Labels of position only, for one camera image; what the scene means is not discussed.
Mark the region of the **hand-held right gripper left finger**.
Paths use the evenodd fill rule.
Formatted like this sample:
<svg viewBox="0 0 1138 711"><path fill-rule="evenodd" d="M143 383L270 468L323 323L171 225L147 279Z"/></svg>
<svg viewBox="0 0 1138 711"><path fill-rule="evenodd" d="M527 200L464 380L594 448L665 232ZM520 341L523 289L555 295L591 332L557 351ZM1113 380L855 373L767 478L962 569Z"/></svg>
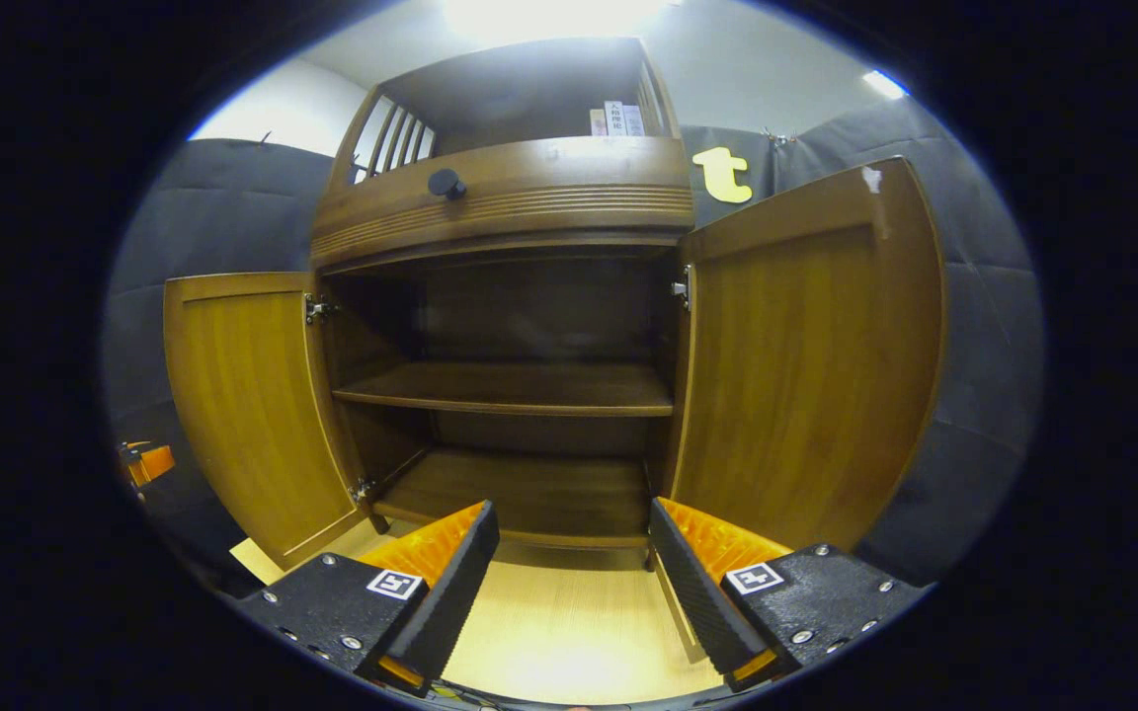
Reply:
<svg viewBox="0 0 1138 711"><path fill-rule="evenodd" d="M496 509L478 501L360 559L322 552L233 606L325 665L424 698L498 544Z"/></svg>

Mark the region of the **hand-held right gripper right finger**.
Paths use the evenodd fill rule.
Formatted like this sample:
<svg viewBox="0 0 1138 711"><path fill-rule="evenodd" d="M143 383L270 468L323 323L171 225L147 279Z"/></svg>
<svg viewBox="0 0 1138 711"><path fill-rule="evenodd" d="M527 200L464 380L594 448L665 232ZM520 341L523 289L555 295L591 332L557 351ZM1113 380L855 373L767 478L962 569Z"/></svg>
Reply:
<svg viewBox="0 0 1138 711"><path fill-rule="evenodd" d="M791 549L654 497L651 548L723 683L751 689L835 658L930 593L827 543Z"/></svg>

